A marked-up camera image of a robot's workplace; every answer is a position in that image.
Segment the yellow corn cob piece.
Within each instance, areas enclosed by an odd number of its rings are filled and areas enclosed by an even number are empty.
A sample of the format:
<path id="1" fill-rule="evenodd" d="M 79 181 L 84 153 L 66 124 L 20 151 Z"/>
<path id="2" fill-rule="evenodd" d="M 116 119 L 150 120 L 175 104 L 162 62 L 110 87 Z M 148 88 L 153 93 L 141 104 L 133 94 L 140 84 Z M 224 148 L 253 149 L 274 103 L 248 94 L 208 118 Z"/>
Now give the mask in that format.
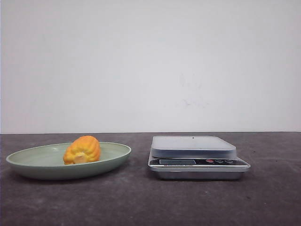
<path id="1" fill-rule="evenodd" d="M 100 160 L 101 146 L 93 136 L 81 136 L 71 143 L 63 155 L 65 165 L 95 162 Z"/>

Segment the silver digital kitchen scale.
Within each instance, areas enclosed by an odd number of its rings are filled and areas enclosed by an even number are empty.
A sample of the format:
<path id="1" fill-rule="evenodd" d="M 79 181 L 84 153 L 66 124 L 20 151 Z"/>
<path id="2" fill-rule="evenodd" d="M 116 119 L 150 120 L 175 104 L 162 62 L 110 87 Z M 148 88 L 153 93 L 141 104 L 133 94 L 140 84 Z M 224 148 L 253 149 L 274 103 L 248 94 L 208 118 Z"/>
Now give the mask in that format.
<path id="1" fill-rule="evenodd" d="M 148 160 L 160 179 L 236 180 L 251 168 L 216 136 L 154 136 Z"/>

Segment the green oval plate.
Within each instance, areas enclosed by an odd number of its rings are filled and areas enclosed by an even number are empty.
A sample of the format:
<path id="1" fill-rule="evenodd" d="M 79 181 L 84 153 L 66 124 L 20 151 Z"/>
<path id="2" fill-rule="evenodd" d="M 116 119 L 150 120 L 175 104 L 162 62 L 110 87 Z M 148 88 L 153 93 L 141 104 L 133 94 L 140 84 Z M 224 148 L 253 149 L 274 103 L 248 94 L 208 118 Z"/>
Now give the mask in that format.
<path id="1" fill-rule="evenodd" d="M 43 145 L 10 154 L 6 161 L 17 174 L 40 180 L 87 178 L 121 166 L 130 156 L 131 147 L 101 142 L 99 161 L 65 165 L 63 154 L 70 143 Z"/>

